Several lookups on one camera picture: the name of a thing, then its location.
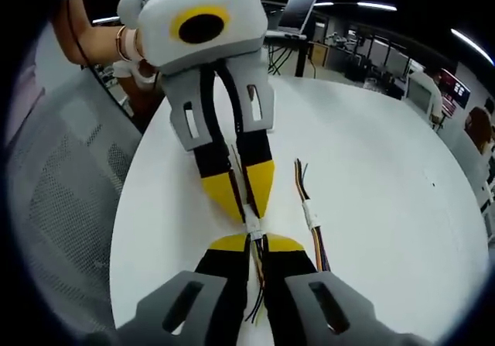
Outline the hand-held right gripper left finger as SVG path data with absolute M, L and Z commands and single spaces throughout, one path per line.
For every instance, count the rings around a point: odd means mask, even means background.
M 235 345 L 247 306 L 248 235 L 211 243 L 196 269 L 141 299 L 120 345 Z

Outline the person's left hand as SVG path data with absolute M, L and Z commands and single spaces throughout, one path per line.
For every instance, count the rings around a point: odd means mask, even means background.
M 137 41 L 137 31 L 128 29 L 125 35 L 125 51 L 131 61 L 127 62 L 127 65 L 139 87 L 150 86 L 155 83 L 158 71 L 138 51 Z

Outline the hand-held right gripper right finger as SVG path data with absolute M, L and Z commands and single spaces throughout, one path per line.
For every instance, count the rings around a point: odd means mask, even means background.
M 386 345 L 372 303 L 319 272 L 297 241 L 264 236 L 265 305 L 276 345 Z

